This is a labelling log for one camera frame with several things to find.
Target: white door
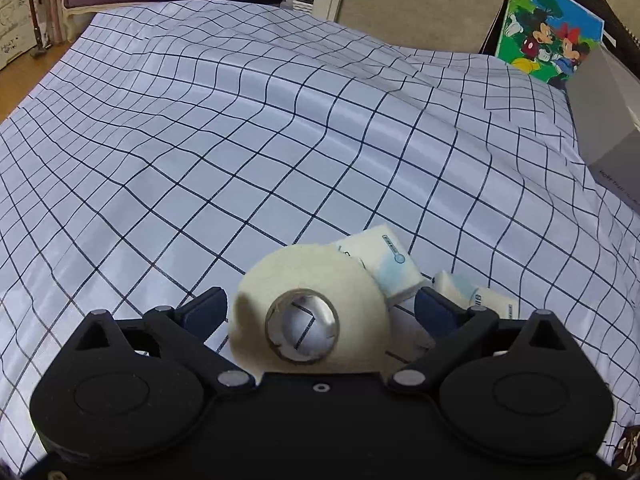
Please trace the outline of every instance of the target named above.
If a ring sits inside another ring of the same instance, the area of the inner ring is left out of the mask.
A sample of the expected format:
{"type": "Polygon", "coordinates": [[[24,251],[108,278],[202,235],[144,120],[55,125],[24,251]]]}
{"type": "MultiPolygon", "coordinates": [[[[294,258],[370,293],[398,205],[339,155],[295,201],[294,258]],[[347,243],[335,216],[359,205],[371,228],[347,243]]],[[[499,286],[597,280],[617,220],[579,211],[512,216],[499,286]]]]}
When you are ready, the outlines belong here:
{"type": "Polygon", "coordinates": [[[35,44],[29,0],[0,0],[0,69],[35,44]]]}

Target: silver screw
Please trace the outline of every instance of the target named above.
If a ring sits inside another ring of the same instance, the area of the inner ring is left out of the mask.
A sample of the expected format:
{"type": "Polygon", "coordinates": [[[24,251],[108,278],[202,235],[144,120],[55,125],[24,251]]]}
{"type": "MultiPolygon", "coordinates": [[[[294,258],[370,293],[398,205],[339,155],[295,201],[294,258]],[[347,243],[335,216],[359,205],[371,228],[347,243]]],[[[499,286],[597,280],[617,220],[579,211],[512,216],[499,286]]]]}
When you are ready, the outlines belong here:
{"type": "Polygon", "coordinates": [[[244,386],[250,380],[249,374],[242,370],[227,370],[218,376],[218,382],[229,388],[237,388],[244,386]]]}
{"type": "Polygon", "coordinates": [[[418,370],[400,370],[394,374],[394,381],[402,386],[418,386],[427,378],[418,370]]]}
{"type": "Polygon", "coordinates": [[[325,383],[314,384],[314,391],[319,394],[325,394],[331,389],[331,386],[325,383]]]}

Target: cartoon tree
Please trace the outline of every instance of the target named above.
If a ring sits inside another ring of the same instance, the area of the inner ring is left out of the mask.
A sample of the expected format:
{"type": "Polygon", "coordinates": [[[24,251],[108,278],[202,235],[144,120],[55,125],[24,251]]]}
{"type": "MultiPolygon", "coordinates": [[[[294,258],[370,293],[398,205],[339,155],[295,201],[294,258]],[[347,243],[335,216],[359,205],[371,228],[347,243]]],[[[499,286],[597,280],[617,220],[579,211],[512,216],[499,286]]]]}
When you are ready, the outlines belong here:
{"type": "Polygon", "coordinates": [[[554,18],[562,18],[564,16],[564,12],[562,12],[556,0],[538,0],[538,4],[554,18]]]}

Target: blue sky in picture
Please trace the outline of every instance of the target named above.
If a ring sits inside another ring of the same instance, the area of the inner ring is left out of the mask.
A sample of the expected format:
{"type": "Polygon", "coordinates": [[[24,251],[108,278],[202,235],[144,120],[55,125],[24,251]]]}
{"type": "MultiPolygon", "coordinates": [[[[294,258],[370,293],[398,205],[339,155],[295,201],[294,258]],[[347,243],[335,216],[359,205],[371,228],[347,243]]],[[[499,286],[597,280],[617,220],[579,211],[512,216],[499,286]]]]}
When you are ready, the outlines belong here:
{"type": "MultiPolygon", "coordinates": [[[[532,1],[534,4],[538,4],[537,0],[532,1]]],[[[560,28],[566,22],[569,28],[580,27],[580,35],[583,38],[591,38],[595,41],[602,40],[604,22],[600,18],[591,14],[573,0],[556,0],[556,2],[564,12],[564,16],[560,19],[549,17],[546,20],[547,25],[553,28],[560,28]]]]}

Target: cartoon picture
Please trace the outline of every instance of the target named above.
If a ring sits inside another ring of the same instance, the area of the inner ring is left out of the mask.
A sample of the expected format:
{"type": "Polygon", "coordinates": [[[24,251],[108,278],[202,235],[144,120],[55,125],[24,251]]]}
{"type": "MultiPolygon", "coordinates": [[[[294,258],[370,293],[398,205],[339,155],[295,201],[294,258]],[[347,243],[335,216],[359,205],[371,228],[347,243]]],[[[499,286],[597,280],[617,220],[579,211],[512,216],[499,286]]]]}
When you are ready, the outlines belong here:
{"type": "Polygon", "coordinates": [[[496,56],[564,89],[603,31],[604,22],[573,0],[509,0],[496,56]]]}

